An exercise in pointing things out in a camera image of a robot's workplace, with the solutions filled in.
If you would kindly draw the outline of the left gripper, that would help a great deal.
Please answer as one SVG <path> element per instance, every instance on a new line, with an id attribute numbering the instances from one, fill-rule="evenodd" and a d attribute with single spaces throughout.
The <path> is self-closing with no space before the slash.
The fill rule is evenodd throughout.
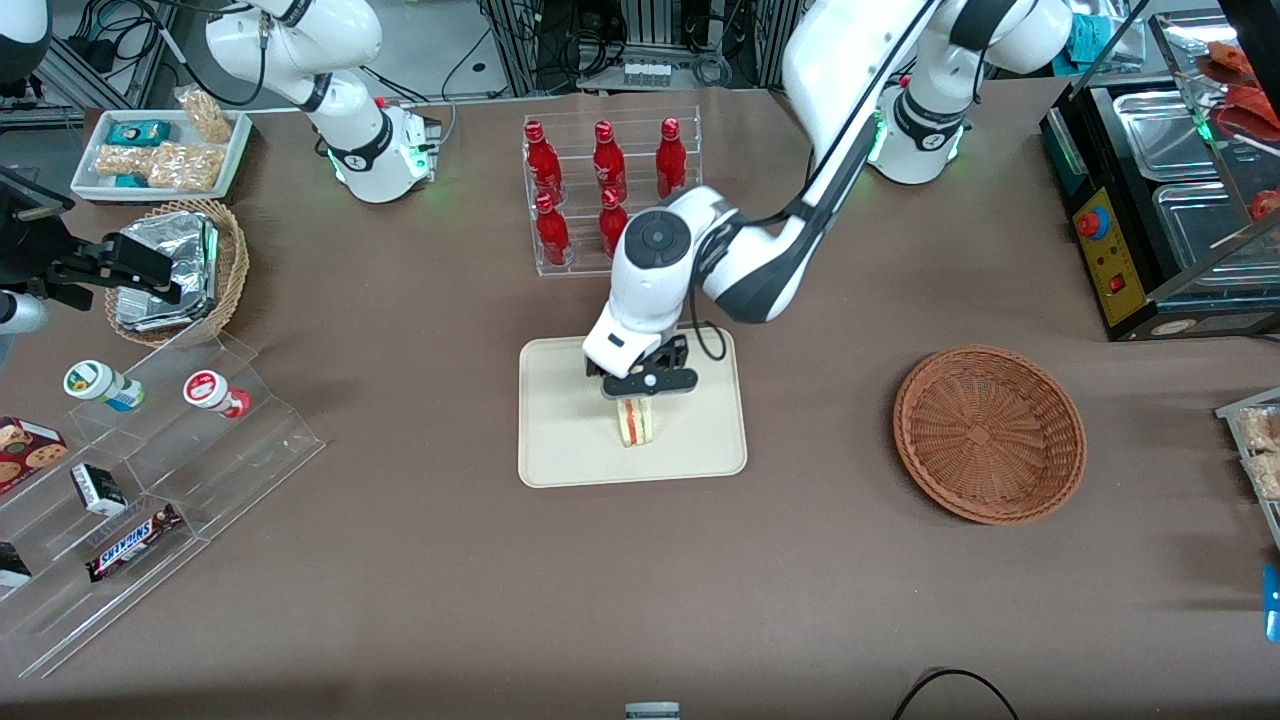
<path id="1" fill-rule="evenodd" d="M 678 314 L 603 310 L 582 342 L 589 377 L 602 377 L 605 398 L 635 396 L 634 368 L 641 373 L 640 391 L 645 396 L 691 392 L 699 374 L 686 368 L 689 338 L 676 331 Z"/>

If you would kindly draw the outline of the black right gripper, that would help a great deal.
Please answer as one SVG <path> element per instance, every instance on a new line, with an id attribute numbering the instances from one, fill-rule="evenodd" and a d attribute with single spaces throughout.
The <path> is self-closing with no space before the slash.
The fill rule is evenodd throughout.
<path id="1" fill-rule="evenodd" d="M 137 290 L 165 304 L 180 301 L 182 287 L 173 279 L 169 256 L 128 234 L 105 234 L 97 242 L 74 236 L 61 219 L 73 205 L 3 168 L 3 290 L 72 309 L 92 307 L 90 284 Z"/>

